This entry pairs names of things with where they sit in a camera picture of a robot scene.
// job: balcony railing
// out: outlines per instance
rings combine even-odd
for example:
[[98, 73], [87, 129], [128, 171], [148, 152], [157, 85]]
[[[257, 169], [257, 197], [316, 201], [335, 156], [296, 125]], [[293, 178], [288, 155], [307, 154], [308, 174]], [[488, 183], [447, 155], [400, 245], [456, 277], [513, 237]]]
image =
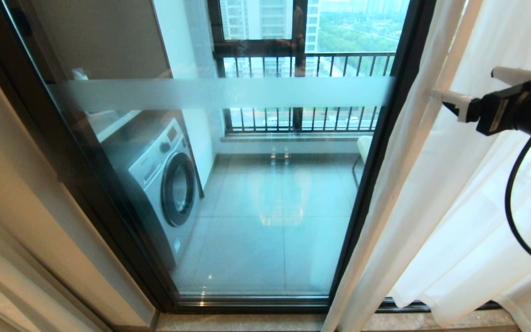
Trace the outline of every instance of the balcony railing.
[[[395, 53], [308, 53], [304, 72], [294, 57], [223, 57], [221, 77], [354, 77], [390, 74]], [[227, 134], [239, 132], [373, 132], [380, 105], [225, 109]]]

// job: floor tile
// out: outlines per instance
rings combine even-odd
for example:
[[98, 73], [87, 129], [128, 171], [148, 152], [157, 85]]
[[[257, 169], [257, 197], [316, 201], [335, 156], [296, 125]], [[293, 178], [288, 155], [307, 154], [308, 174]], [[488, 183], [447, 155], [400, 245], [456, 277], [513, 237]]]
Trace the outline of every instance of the floor tile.
[[214, 218], [195, 287], [206, 294], [280, 294], [284, 290], [283, 219]]
[[282, 216], [282, 175], [228, 173], [213, 216]]
[[352, 203], [337, 172], [297, 170], [284, 174], [284, 216], [349, 216]]
[[213, 173], [226, 173], [230, 157], [228, 155], [217, 155], [217, 158], [212, 165], [211, 176]]
[[334, 172], [335, 161], [330, 155], [295, 154], [290, 156], [287, 168], [314, 172]]
[[[339, 176], [339, 181], [341, 182], [343, 191], [348, 198], [348, 203], [350, 206], [354, 206], [356, 194], [358, 194], [358, 187], [356, 187], [354, 174], [352, 172], [337, 172], [337, 175]], [[358, 183], [360, 183], [361, 177], [358, 176], [356, 179], [358, 180]]]
[[196, 268], [198, 267], [198, 261], [202, 254], [202, 247], [208, 234], [210, 227], [210, 221], [212, 218], [199, 217], [196, 219], [196, 224], [192, 231], [192, 236], [189, 238], [188, 245], [185, 248], [185, 252], [179, 264], [170, 271], [171, 278], [177, 286], [179, 292], [196, 292], [194, 287], [194, 276], [196, 274]]
[[208, 177], [208, 182], [204, 188], [204, 197], [200, 199], [198, 216], [212, 217], [214, 208], [217, 205], [218, 196], [223, 187], [223, 179], [227, 175], [222, 172], [212, 172]]
[[329, 294], [348, 222], [348, 217], [284, 218], [289, 294]]
[[360, 154], [342, 154], [338, 155], [335, 158], [335, 168], [338, 172], [352, 172], [352, 167], [354, 162], [358, 160], [356, 164], [356, 174], [362, 174], [363, 171], [363, 161]]
[[281, 172], [284, 158], [272, 158], [271, 155], [239, 155], [229, 157], [228, 173]]

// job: dark door frame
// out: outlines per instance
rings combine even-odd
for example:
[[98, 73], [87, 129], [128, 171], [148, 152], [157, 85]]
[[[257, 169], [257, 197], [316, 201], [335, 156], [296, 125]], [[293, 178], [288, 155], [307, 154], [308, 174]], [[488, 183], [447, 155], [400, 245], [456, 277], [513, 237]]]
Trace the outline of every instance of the dark door frame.
[[[306, 6], [306, 0], [296, 2]], [[59, 180], [67, 186], [97, 231], [157, 309], [184, 313], [324, 313], [335, 296], [339, 280], [362, 230], [390, 133], [419, 71], [419, 61], [435, 5], [436, 0], [411, 0], [409, 4], [404, 33], [392, 69], [392, 76], [396, 79], [394, 91], [389, 105], [378, 120], [362, 185], [356, 197], [356, 208], [352, 211], [328, 298], [295, 298], [282, 302], [266, 297], [236, 302], [223, 299], [204, 303], [210, 305], [208, 307], [199, 307], [197, 301], [186, 302], [178, 298], [175, 285], [169, 273], [158, 264], [149, 239], [137, 231], [141, 227], [141, 218], [119, 185], [107, 157], [100, 153], [101, 147], [95, 144], [95, 134], [89, 123], [82, 112], [59, 113], [8, 16], [3, 0], [0, 0], [0, 86], [38, 147], [50, 160]], [[394, 306], [387, 300], [379, 311], [393, 309]]]

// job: black cable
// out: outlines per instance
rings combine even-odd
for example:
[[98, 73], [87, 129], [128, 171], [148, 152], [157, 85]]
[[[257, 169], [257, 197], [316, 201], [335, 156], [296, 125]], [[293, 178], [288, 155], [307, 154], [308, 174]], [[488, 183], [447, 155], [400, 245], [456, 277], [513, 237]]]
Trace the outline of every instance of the black cable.
[[522, 248], [531, 256], [531, 248], [530, 246], [525, 243], [524, 239], [520, 235], [520, 232], [518, 231], [518, 228], [516, 227], [516, 223], [513, 220], [512, 216], [512, 189], [513, 189], [513, 182], [516, 179], [516, 175], [518, 174], [518, 170], [520, 168], [520, 165], [522, 164], [523, 159], [525, 158], [525, 155], [527, 154], [527, 151], [531, 147], [531, 136], [530, 139], [527, 140], [525, 143], [522, 151], [518, 155], [518, 159], [516, 159], [515, 164], [513, 165], [512, 172], [509, 174], [509, 179], [507, 181], [507, 187], [505, 189], [505, 215], [507, 216], [507, 223], [509, 224], [509, 228], [512, 230], [513, 236], [518, 240]]

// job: glass pane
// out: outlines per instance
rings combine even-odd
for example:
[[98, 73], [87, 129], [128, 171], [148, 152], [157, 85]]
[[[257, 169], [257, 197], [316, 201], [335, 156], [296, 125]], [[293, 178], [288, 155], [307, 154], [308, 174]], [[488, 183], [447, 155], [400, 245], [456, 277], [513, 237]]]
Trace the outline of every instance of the glass pane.
[[219, 0], [225, 40], [292, 38], [292, 0]]
[[[177, 299], [327, 299], [406, 0], [13, 3], [60, 115], [115, 175], [100, 182], [128, 198], [116, 206]], [[215, 12], [234, 48], [212, 39]]]

